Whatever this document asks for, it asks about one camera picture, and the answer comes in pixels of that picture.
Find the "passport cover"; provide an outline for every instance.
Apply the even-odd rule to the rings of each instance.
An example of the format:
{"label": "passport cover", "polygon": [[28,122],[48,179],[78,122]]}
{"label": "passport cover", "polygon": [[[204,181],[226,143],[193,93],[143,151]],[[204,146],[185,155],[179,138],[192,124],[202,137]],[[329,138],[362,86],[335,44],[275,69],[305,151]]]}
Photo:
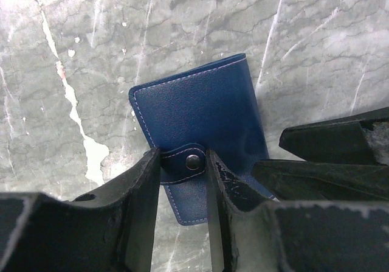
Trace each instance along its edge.
{"label": "passport cover", "polygon": [[[207,221],[207,149],[253,189],[272,196],[250,175],[269,155],[245,54],[137,85],[129,101],[150,147],[161,150],[161,184],[180,224]],[[198,169],[186,167],[189,155],[200,158]]]}

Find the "white stitching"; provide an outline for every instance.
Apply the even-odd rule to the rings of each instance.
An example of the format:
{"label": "white stitching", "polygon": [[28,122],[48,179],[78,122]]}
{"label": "white stitching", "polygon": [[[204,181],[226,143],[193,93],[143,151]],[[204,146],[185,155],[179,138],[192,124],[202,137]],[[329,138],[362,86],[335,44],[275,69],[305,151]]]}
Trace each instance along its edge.
{"label": "white stitching", "polygon": [[145,126],[145,128],[146,128],[146,132],[147,132],[148,136],[150,137],[150,141],[151,141],[151,143],[153,144],[153,146],[155,147],[156,145],[155,145],[155,143],[154,143],[154,141],[153,141],[153,138],[151,137],[151,134],[150,134],[150,132],[149,132],[149,130],[148,130],[148,128],[147,128],[146,122],[145,122],[145,120],[144,120],[144,118],[143,118],[143,116],[142,116],[142,112],[140,111],[138,102],[137,102],[137,100],[136,100],[136,93],[137,93],[138,91],[144,91],[144,90],[146,90],[146,89],[153,88],[153,87],[155,87],[155,86],[161,86],[161,85],[164,85],[164,84],[167,84],[167,83],[176,82],[176,81],[181,80],[181,79],[184,79],[184,78],[189,78],[189,77],[196,76],[196,75],[199,75],[199,74],[204,74],[204,73],[206,73],[206,72],[210,72],[210,71],[214,71],[214,70],[221,69],[221,68],[224,68],[224,67],[228,67],[228,66],[230,66],[230,65],[232,65],[232,64],[239,63],[239,62],[241,62],[241,61],[243,61],[243,60],[246,60],[246,57],[244,57],[243,59],[240,59],[240,60],[238,60],[238,61],[235,61],[235,62],[226,64],[226,65],[220,66],[220,67],[216,67],[216,68],[212,68],[212,69],[209,69],[209,70],[206,70],[206,71],[194,73],[194,74],[191,74],[191,75],[188,75],[188,76],[183,76],[183,77],[181,77],[181,78],[179,78],[179,79],[170,80],[169,82],[160,83],[160,84],[158,84],[158,85],[149,86],[148,88],[141,88],[141,89],[138,89],[137,91],[134,91],[134,101],[135,101],[136,107],[138,108],[140,118],[142,119],[142,122],[143,122],[143,124],[144,124],[144,126]]}
{"label": "white stitching", "polygon": [[182,222],[182,223],[188,223],[188,222],[198,222],[198,221],[203,221],[203,220],[206,220],[207,217],[204,217],[204,218],[201,218],[201,219],[195,219],[195,220],[188,220],[188,221],[183,221],[181,219],[181,216],[180,216],[180,212],[178,211],[178,208],[177,208],[177,205],[176,205],[176,202],[174,201],[174,198],[173,198],[173,195],[171,194],[171,190],[169,188],[169,186],[166,186],[166,189],[168,190],[168,196],[170,197],[170,199],[172,200],[173,202],[173,206],[174,206],[174,209],[176,210],[177,212],[177,215],[178,215],[178,219]]}
{"label": "white stitching", "polygon": [[179,182],[182,182],[182,181],[186,181],[186,180],[188,180],[188,179],[190,179],[190,178],[192,178],[192,177],[194,177],[194,176],[201,175],[201,174],[204,173],[204,172],[205,172],[205,170],[203,170],[202,172],[199,172],[199,173],[195,173],[194,175],[188,176],[188,177],[186,177],[186,178],[184,178],[184,179],[179,179],[178,181],[174,181],[174,182],[166,182],[166,183],[164,183],[164,184],[175,184],[175,183],[179,183]]}
{"label": "white stitching", "polygon": [[[212,69],[209,69],[209,70],[206,70],[206,71],[201,71],[201,72],[194,73],[194,74],[191,74],[191,75],[188,75],[188,76],[183,76],[183,77],[178,78],[178,79],[170,80],[169,82],[164,82],[164,83],[160,83],[160,84],[158,84],[158,85],[149,86],[148,88],[153,88],[153,87],[155,87],[155,86],[161,86],[161,85],[164,85],[164,84],[167,84],[167,83],[171,83],[171,82],[176,82],[176,81],[178,81],[178,80],[182,80],[182,79],[184,79],[184,78],[189,78],[189,77],[196,76],[196,75],[199,75],[199,74],[204,74],[204,73],[206,73],[206,72],[210,72],[210,71],[214,71],[214,70],[221,69],[221,68],[224,68],[224,67],[228,67],[228,66],[233,65],[233,64],[235,64],[235,63],[239,63],[239,62],[241,62],[241,61],[243,61],[243,60],[246,60],[246,57],[244,57],[243,59],[234,61],[234,62],[232,62],[232,63],[229,63],[229,64],[226,64],[226,65],[220,66],[220,67],[212,68]],[[153,141],[153,138],[151,137],[151,134],[150,134],[150,132],[149,132],[149,130],[148,130],[148,128],[147,128],[146,122],[145,122],[145,120],[144,120],[144,118],[143,118],[143,116],[142,116],[142,112],[140,111],[138,102],[137,102],[137,100],[136,100],[136,93],[137,93],[138,91],[143,91],[143,90],[146,90],[146,89],[148,89],[148,88],[141,88],[141,89],[138,89],[137,91],[134,91],[134,101],[135,101],[136,107],[138,108],[139,116],[140,116],[140,118],[142,119],[142,122],[143,122],[143,124],[144,124],[144,126],[145,126],[146,132],[147,132],[148,136],[150,137],[150,141],[151,141],[151,143],[153,144],[153,146],[156,147],[156,145],[155,145],[155,143],[154,143],[154,141]],[[206,219],[207,219],[206,217],[204,217],[204,218],[202,218],[202,219],[183,221],[183,220],[181,219],[180,212],[178,211],[178,208],[177,208],[177,206],[176,206],[176,202],[174,201],[174,198],[173,198],[173,196],[172,196],[172,194],[171,194],[171,191],[170,191],[169,186],[166,186],[166,188],[167,188],[167,190],[168,190],[168,195],[169,195],[169,197],[171,198],[171,200],[172,200],[172,202],[173,202],[173,206],[174,206],[174,208],[175,208],[175,210],[176,210],[176,212],[177,212],[178,218],[179,218],[179,220],[180,220],[182,223],[197,222],[197,221],[203,221],[203,220],[206,220]]]}
{"label": "white stitching", "polygon": [[192,147],[192,148],[185,149],[185,150],[183,150],[183,151],[181,151],[181,152],[177,152],[177,153],[174,154],[174,155],[165,156],[164,158],[161,158],[161,159],[172,158],[172,157],[174,157],[174,156],[176,156],[176,155],[179,155],[179,154],[181,154],[181,153],[183,153],[183,152],[188,152],[189,150],[194,150],[194,149],[197,149],[199,152],[201,152],[201,153],[205,156],[205,153],[204,153],[200,148]]}
{"label": "white stitching", "polygon": [[146,128],[146,132],[147,132],[148,136],[150,137],[151,143],[152,143],[152,144],[153,144],[153,146],[155,147],[155,146],[156,146],[156,144],[154,143],[154,141],[153,141],[153,138],[151,137],[151,134],[150,134],[150,132],[148,131],[148,128],[147,128],[146,122],[145,122],[145,120],[144,120],[144,118],[143,118],[143,116],[142,116],[142,112],[140,111],[140,108],[139,108],[138,102],[136,101],[136,95],[135,95],[135,93],[136,93],[136,92],[134,92],[134,101],[135,101],[135,103],[136,103],[136,107],[138,108],[138,111],[139,111],[139,116],[140,116],[140,118],[141,118],[141,119],[142,119],[142,121],[143,121],[143,124],[144,124],[144,126],[145,126],[145,128]]}

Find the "marble vein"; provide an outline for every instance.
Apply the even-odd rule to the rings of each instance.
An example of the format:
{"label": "marble vein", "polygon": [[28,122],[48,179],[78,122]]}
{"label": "marble vein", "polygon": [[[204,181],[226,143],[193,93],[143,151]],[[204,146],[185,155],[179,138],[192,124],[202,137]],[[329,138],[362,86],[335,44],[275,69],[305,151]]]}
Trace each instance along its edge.
{"label": "marble vein", "polygon": [[274,17],[273,17],[273,22],[272,22],[272,25],[271,25],[271,27],[270,27],[269,34],[268,34],[268,36],[267,36],[267,41],[266,41],[266,45],[265,45],[265,50],[264,50],[264,52],[263,52],[263,57],[262,57],[262,62],[261,62],[260,74],[259,74],[259,76],[258,76],[258,80],[257,80],[256,86],[255,86],[255,93],[256,93],[256,94],[258,94],[258,91],[260,90],[261,79],[262,79],[262,75],[263,75],[263,68],[264,68],[264,65],[265,65],[265,62],[266,62],[267,52],[268,52],[268,50],[269,50],[269,45],[270,45],[270,42],[271,42],[271,40],[272,40],[272,35],[273,35],[274,30],[276,29],[277,24],[278,24],[278,16],[280,15],[282,2],[283,2],[283,0],[280,0],[280,1],[278,2],[277,12],[276,12],[276,14],[275,14]]}
{"label": "marble vein", "polygon": [[208,12],[208,17],[207,17],[207,22],[205,24],[204,40],[202,42],[202,47],[203,48],[205,48],[207,46],[207,34],[208,34],[209,19],[211,18],[211,13],[212,13],[214,5],[217,6],[216,0],[212,0],[211,4],[209,5],[209,12]]}
{"label": "marble vein", "polygon": [[11,92],[9,91],[8,89],[8,86],[7,86],[7,82],[5,80],[5,75],[4,75],[4,70],[3,68],[0,66],[0,75],[1,75],[1,78],[2,78],[2,87],[3,87],[3,90],[5,92],[4,94],[4,117],[5,117],[5,120],[7,121],[7,124],[9,126],[9,129],[10,129],[10,137],[11,137],[11,140],[13,140],[13,138],[15,137],[15,130],[14,130],[14,127],[11,123],[11,114],[10,114],[10,107],[9,107],[9,97],[14,100]]}
{"label": "marble vein", "polygon": [[84,132],[84,128],[82,126],[81,119],[78,115],[77,111],[77,98],[75,96],[75,91],[73,87],[71,87],[70,84],[68,84],[65,76],[64,66],[58,56],[57,49],[55,47],[55,42],[53,40],[53,36],[49,27],[49,24],[46,19],[46,14],[43,12],[42,4],[40,5],[41,8],[41,15],[42,15],[42,30],[46,36],[46,40],[48,42],[48,45],[50,47],[50,50],[54,54],[54,56],[57,58],[56,62],[56,68],[57,68],[57,74],[61,78],[62,83],[65,87],[65,98],[71,103],[72,109],[69,114],[69,117],[77,123],[80,133],[83,137],[83,145],[86,152],[86,167],[87,171],[85,174],[85,177],[88,178],[91,181],[94,181],[99,186],[102,186],[104,184],[103,180],[103,172],[101,169],[101,163],[102,161],[109,155],[109,148],[104,144],[97,143],[93,138],[87,136]]}
{"label": "marble vein", "polygon": [[354,95],[354,100],[351,104],[351,107],[350,107],[350,115],[353,113],[354,111],[354,107],[355,107],[355,104],[357,102],[357,98],[358,98],[358,93],[359,93],[359,89],[360,89],[360,86],[365,78],[365,74],[366,74],[366,67],[368,66],[369,62],[370,62],[370,58],[371,58],[371,55],[369,56],[368,60],[366,61],[366,64],[365,66],[363,67],[363,70],[362,70],[362,76],[360,77],[359,79],[359,83],[357,85],[357,88],[355,90],[355,95]]}
{"label": "marble vein", "polygon": [[140,50],[140,54],[138,56],[138,66],[136,70],[136,76],[135,76],[135,84],[137,85],[139,82],[139,74],[140,74],[140,68],[142,67],[142,62],[144,56],[144,51],[145,51],[145,46],[146,46],[146,41],[147,41],[147,31],[148,31],[148,25],[150,22],[150,14],[151,14],[151,9],[153,8],[153,0],[148,1],[148,9],[147,9],[147,14],[146,14],[146,24],[145,24],[145,33],[143,35],[143,43],[142,43],[142,48]]}
{"label": "marble vein", "polygon": [[282,57],[281,57],[281,61],[284,61],[285,58],[293,51],[295,50],[302,42],[304,42],[305,40],[307,40],[310,36],[312,36],[314,33],[316,33],[318,30],[322,29],[325,25],[327,25],[331,20],[333,20],[337,15],[338,15],[338,12],[339,12],[339,8],[336,7],[334,9],[334,11],[332,11],[331,15],[329,17],[326,18],[326,20],[321,24],[319,25],[316,29],[314,29],[308,36],[306,36],[305,38],[302,38],[300,41],[298,41],[297,43],[295,43]]}
{"label": "marble vein", "polygon": [[92,40],[91,40],[91,47],[93,47],[93,43],[95,40],[95,33],[96,33],[96,24],[98,16],[101,12],[101,2],[102,0],[96,0],[95,1],[95,10],[94,10],[94,17],[93,17],[93,31],[92,31]]}
{"label": "marble vein", "polygon": [[173,260],[173,257],[176,254],[176,248],[177,248],[177,243],[178,243],[178,238],[180,236],[180,233],[181,233],[181,227],[178,227],[178,232],[177,232],[177,235],[176,235],[176,240],[174,241],[173,250],[172,250],[172,252],[170,254],[169,261],[167,262],[167,266],[166,266],[165,272],[171,272],[171,261]]}
{"label": "marble vein", "polygon": [[15,172],[15,168],[13,167],[9,143],[7,143],[7,153],[8,153],[8,162],[9,162],[10,167],[12,169],[13,175],[15,176],[16,180],[19,181],[19,178]]}

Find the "black plastic piece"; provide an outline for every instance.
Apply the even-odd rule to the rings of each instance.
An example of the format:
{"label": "black plastic piece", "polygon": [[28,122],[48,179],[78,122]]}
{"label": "black plastic piece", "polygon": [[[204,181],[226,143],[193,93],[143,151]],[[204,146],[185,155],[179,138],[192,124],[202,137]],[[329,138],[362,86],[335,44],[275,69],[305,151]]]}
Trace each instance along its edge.
{"label": "black plastic piece", "polygon": [[279,200],[389,201],[389,167],[267,160],[252,176]]}
{"label": "black plastic piece", "polygon": [[266,200],[212,151],[207,170],[213,272],[389,271],[389,203]]}
{"label": "black plastic piece", "polygon": [[152,149],[74,202],[0,194],[0,271],[149,271],[159,181]]}
{"label": "black plastic piece", "polygon": [[280,147],[311,162],[389,164],[389,107],[287,128]]}

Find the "leather tab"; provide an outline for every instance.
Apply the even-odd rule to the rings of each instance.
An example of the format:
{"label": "leather tab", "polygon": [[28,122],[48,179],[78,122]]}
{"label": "leather tab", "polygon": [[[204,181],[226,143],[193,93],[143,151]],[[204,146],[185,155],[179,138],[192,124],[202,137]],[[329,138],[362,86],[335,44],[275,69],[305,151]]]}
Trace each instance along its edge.
{"label": "leather tab", "polygon": [[[199,158],[198,168],[190,169],[188,167],[187,159],[189,156]],[[183,183],[205,172],[205,148],[197,143],[185,144],[169,152],[162,152],[160,158],[161,185]]]}

